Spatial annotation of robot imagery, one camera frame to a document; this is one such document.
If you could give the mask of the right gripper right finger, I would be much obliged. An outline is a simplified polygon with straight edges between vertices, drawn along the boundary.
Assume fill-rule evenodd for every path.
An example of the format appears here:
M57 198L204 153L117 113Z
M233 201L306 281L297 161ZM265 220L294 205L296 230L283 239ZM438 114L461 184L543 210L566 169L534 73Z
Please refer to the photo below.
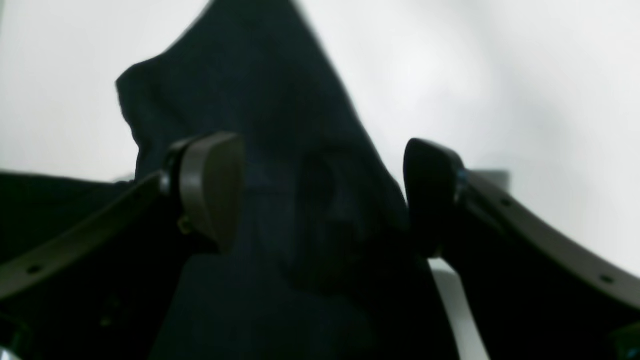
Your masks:
M637 360L640 280L569 239L437 143L406 145L421 254L462 280L492 360Z

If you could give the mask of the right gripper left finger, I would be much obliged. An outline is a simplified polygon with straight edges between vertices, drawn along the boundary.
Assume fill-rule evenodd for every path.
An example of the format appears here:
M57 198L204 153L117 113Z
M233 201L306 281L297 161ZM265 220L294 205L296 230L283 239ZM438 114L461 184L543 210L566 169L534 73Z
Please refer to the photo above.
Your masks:
M1 358L145 360L192 255L233 248L245 144L176 142L120 183L1 174Z

